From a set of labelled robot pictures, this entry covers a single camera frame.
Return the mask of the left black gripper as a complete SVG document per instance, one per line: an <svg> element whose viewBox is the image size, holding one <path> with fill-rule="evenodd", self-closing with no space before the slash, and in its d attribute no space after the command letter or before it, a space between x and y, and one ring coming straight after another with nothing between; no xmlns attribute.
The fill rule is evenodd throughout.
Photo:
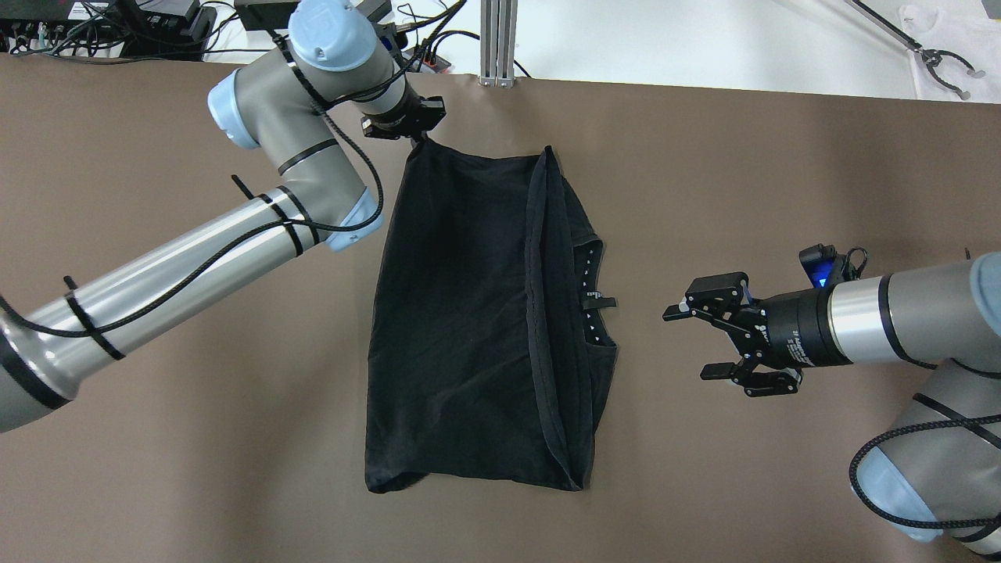
<svg viewBox="0 0 1001 563"><path fill-rule="evenodd" d="M365 114L362 117L362 134L365 138L398 140L421 139L446 117L443 96L423 97L418 94L404 96L400 106L385 114Z"/></svg>

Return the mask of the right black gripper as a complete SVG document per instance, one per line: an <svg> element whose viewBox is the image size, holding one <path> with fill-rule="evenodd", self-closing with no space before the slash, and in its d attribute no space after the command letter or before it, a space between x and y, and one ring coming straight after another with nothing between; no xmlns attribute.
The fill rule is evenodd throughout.
<svg viewBox="0 0 1001 563"><path fill-rule="evenodd" d="M705 364L704 381L727 380L751 398L798 392L804 368L834 363L834 336L828 313L832 289L805 289L755 299L744 272L696 278L685 302L666 307L662 320L700 318L721 329L740 359Z"/></svg>

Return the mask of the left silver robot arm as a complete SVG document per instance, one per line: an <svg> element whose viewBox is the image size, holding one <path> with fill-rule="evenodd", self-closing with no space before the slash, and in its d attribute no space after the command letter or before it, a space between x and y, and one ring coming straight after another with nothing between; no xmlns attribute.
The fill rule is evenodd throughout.
<svg viewBox="0 0 1001 563"><path fill-rule="evenodd" d="M212 88L215 124L236 145L262 149L277 188L31 314L2 303L2 431L37 421L82 382L223 299L325 243L351 245L382 224L382 188L366 188L328 111L362 111L372 138L418 138L443 118L440 97L408 85L361 7L303 1L286 35Z"/></svg>

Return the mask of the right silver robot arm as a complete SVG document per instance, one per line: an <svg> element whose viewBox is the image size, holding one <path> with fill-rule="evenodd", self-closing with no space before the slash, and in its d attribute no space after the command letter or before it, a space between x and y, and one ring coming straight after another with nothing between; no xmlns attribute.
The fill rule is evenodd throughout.
<svg viewBox="0 0 1001 563"><path fill-rule="evenodd" d="M798 260L804 291L754 298L744 272L691 282L665 321L725 332L740 359L703 380L751 398L798 392L808 368L908 364L926 371L890 428L852 457L863 505L907 536L950 536L980 559L1000 552L999 254L863 278L862 247L815 245Z"/></svg>

